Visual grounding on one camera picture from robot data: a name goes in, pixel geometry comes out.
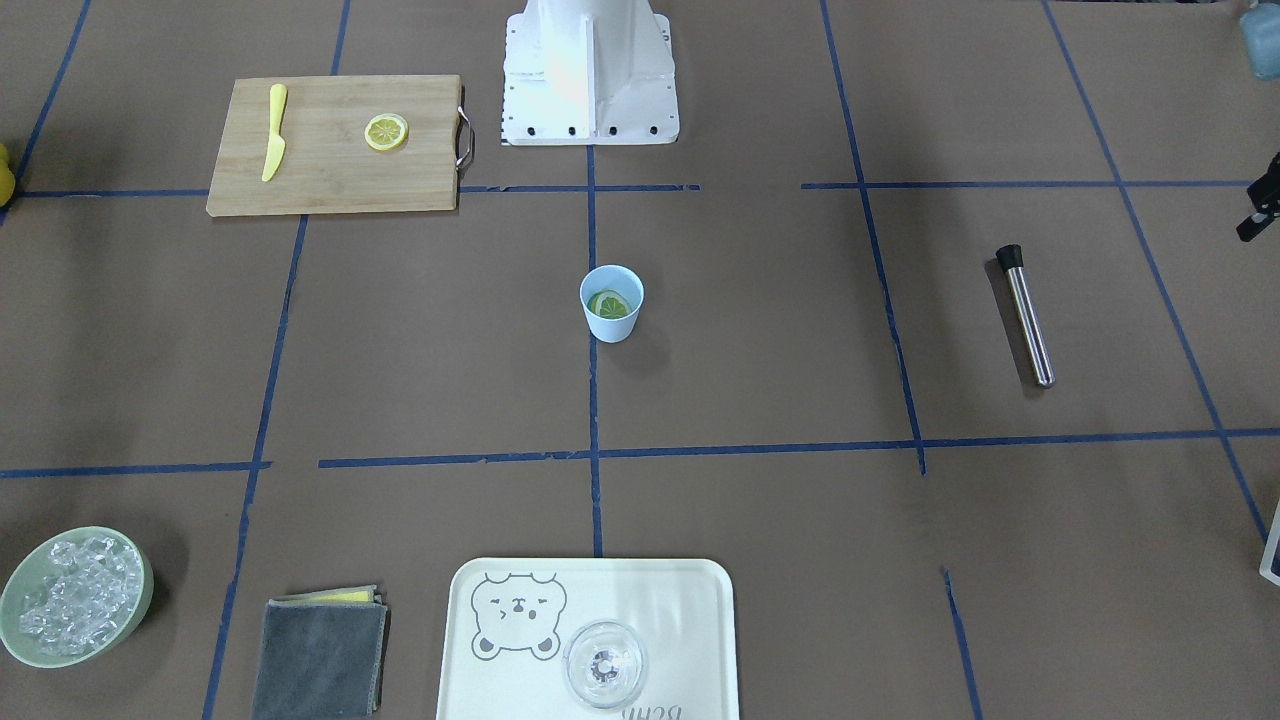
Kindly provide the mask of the lemon slice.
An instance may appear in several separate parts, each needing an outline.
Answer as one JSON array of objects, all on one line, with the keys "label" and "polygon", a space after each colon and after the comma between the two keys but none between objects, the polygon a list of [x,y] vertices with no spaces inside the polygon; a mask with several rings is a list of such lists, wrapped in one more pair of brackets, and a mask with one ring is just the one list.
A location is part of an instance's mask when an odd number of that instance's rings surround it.
[{"label": "lemon slice", "polygon": [[383,113],[372,117],[364,127],[365,143],[379,152],[399,147],[408,136],[410,124],[399,114]]},{"label": "lemon slice", "polygon": [[586,310],[605,320],[621,320],[634,311],[628,300],[614,290],[602,290],[591,295]]}]

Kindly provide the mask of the light blue cup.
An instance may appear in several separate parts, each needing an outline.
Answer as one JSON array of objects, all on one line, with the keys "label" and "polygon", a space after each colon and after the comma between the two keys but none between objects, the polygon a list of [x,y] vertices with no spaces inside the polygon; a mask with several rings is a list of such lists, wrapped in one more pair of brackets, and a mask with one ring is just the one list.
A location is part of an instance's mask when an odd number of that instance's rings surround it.
[{"label": "light blue cup", "polygon": [[645,288],[631,269],[602,265],[582,278],[579,299],[591,336],[612,345],[632,333],[643,307]]}]

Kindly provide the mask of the lemon slice on board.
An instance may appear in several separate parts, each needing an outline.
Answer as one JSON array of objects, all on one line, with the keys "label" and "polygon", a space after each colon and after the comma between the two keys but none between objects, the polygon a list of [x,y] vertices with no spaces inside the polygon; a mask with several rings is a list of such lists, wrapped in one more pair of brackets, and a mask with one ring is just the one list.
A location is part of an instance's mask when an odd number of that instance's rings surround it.
[{"label": "lemon slice on board", "polygon": [[372,117],[364,127],[365,143],[379,152],[399,147],[408,136],[410,124],[399,114],[383,113]]}]

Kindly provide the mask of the clear wine glass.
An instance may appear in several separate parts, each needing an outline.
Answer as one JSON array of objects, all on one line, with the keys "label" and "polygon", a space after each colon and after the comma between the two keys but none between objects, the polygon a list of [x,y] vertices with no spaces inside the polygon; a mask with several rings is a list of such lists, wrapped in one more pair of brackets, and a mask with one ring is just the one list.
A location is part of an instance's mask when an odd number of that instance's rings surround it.
[{"label": "clear wine glass", "polygon": [[631,705],[641,694],[649,669],[643,638],[617,620],[581,626],[564,651],[563,662],[571,696],[600,711]]}]

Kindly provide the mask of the cream bear tray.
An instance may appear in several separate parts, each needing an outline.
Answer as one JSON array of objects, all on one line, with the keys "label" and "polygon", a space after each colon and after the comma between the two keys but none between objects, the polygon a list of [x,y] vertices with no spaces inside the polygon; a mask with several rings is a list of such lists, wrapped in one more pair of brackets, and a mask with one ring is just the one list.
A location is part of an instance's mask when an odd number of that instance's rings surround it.
[{"label": "cream bear tray", "polygon": [[439,719],[737,719],[733,584],[708,559],[475,559]]}]

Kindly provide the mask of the wooden cutting board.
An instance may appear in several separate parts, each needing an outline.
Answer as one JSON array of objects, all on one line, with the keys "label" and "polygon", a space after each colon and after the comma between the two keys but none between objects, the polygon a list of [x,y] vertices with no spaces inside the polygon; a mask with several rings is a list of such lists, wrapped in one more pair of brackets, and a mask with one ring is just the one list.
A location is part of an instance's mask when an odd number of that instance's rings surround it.
[{"label": "wooden cutting board", "polygon": [[[474,132],[460,76],[284,77],[285,154],[260,179],[273,77],[234,82],[207,195],[210,217],[453,211]],[[375,115],[396,113],[407,140],[379,152],[364,141]]]}]

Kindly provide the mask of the yellow plastic knife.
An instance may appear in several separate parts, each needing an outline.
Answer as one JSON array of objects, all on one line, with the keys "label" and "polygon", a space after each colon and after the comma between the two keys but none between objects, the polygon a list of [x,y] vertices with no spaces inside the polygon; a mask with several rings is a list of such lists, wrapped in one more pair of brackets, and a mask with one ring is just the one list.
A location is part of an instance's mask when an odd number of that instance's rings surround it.
[{"label": "yellow plastic knife", "polygon": [[261,182],[270,182],[276,174],[284,154],[285,140],[282,135],[282,124],[288,99],[288,88],[283,83],[274,83],[269,90],[268,100],[268,146],[265,151]]}]

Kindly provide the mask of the grey folded cloth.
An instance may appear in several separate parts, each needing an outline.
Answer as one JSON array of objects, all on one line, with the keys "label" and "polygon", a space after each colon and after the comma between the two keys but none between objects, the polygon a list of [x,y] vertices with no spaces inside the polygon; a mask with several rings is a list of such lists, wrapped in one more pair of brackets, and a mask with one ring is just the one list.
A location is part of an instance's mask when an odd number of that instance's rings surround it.
[{"label": "grey folded cloth", "polygon": [[366,719],[381,698],[388,607],[376,585],[270,598],[252,719]]}]

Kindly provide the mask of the green bowl with ice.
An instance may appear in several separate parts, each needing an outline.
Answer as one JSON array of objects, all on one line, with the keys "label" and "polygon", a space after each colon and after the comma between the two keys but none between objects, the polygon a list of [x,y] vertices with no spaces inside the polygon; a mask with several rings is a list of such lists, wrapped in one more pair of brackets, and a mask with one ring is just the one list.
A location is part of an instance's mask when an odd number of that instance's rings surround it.
[{"label": "green bowl with ice", "polygon": [[129,638],[154,597],[152,564],[128,536],[79,527],[28,553],[3,591],[3,647],[31,667],[86,662]]}]

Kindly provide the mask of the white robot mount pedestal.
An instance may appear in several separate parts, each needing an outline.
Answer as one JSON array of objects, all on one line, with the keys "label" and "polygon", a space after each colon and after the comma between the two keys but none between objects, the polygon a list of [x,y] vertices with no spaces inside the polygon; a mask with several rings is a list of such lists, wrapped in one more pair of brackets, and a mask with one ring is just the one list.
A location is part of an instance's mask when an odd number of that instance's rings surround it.
[{"label": "white robot mount pedestal", "polygon": [[678,141],[671,23],[648,1],[529,1],[506,20],[500,141]]}]

